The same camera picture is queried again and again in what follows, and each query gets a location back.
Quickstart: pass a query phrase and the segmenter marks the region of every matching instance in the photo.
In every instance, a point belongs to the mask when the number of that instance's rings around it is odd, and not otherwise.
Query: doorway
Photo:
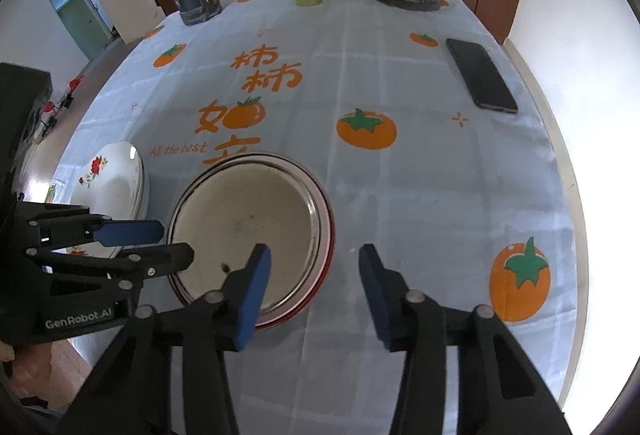
[[[84,0],[50,0],[62,24],[89,60],[111,43]]]

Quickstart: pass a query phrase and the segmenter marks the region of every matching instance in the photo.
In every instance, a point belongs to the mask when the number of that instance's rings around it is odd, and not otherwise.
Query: kettle base
[[[438,11],[440,0],[377,0],[388,6],[407,11]]]

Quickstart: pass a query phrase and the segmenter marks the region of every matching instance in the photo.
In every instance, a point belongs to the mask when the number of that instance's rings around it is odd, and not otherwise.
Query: table
[[[67,202],[100,147],[131,141],[149,174],[148,218],[164,224],[190,181],[225,155],[283,154],[321,182],[336,225],[327,279],[298,316],[227,358],[243,435],[388,433],[403,355],[383,351],[372,327],[357,270],[366,242],[441,305],[493,303],[503,317],[526,317],[508,324],[557,397],[575,329],[573,226],[534,102],[473,13],[460,0],[436,13],[375,0],[222,1],[207,23],[185,27],[172,14],[136,47],[55,178],[70,181]],[[446,38],[486,47],[516,116],[474,106]],[[261,120],[241,108],[257,105]],[[337,126],[354,121],[373,130],[369,149]],[[514,254],[535,271],[503,269]],[[507,288],[514,281],[523,294]],[[166,279],[146,282],[141,303],[180,306]],[[95,363],[111,336],[74,342]],[[454,433],[457,367],[447,355],[445,433]],[[179,361],[172,379],[179,393]],[[179,401],[172,410],[182,433]]]

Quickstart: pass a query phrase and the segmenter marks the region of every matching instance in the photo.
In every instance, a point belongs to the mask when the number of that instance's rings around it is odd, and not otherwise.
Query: floor
[[[20,187],[25,195],[25,200],[32,202],[44,201],[60,158],[62,158],[66,145],[79,122],[82,120],[84,113],[102,86],[110,78],[111,74],[137,44],[138,42],[134,42],[127,45],[118,38],[111,43],[96,60],[89,63],[84,69],[82,72],[84,79],[74,93],[75,99],[71,108],[65,110],[64,113],[60,115],[56,128],[50,132],[41,144],[32,146],[26,156],[20,175]],[[551,144],[556,152],[565,196],[569,203],[575,226],[575,243],[578,261],[578,303],[581,305],[578,309],[577,331],[574,339],[572,361],[570,362],[564,388],[559,398],[559,403],[562,405],[575,373],[586,322],[588,270],[584,217],[582,215],[582,205],[580,203],[580,195],[575,181],[574,170],[564,141],[562,140],[558,124],[546,102],[542,89],[540,89],[527,64],[509,40],[505,43],[504,50],[513,60],[514,65],[516,65],[516,68],[525,80],[536,105],[538,105],[538,110],[545,123]],[[52,362],[54,372],[51,380],[52,391],[50,392],[49,400],[56,405],[60,402],[70,402],[88,375],[90,366],[79,356],[68,341],[59,341],[54,345]]]
[[[125,44],[118,38],[81,72],[84,79],[74,91],[71,107],[59,115],[58,124],[49,135],[40,144],[33,144],[27,152],[18,179],[25,200],[44,202],[60,158],[82,117],[100,89],[137,44],[138,41]],[[64,339],[53,343],[51,370],[49,382],[38,392],[38,396],[49,402],[49,407],[63,407],[73,401],[91,372],[91,365]]]
[[[30,202],[44,202],[51,178],[71,136],[107,80],[135,48],[139,41],[126,44],[122,38],[111,42],[81,75],[84,76],[74,91],[74,102],[58,116],[58,124],[39,144],[32,145],[22,165],[19,177],[20,190]]]

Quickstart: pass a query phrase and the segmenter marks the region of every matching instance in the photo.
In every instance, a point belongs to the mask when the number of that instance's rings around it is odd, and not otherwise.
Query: flower decoration
[[[78,179],[80,186],[86,184],[86,186],[90,188],[91,182],[100,174],[100,171],[103,170],[106,165],[107,160],[102,156],[98,156],[94,160],[92,160],[90,172],[87,173],[84,178],[80,177]]]

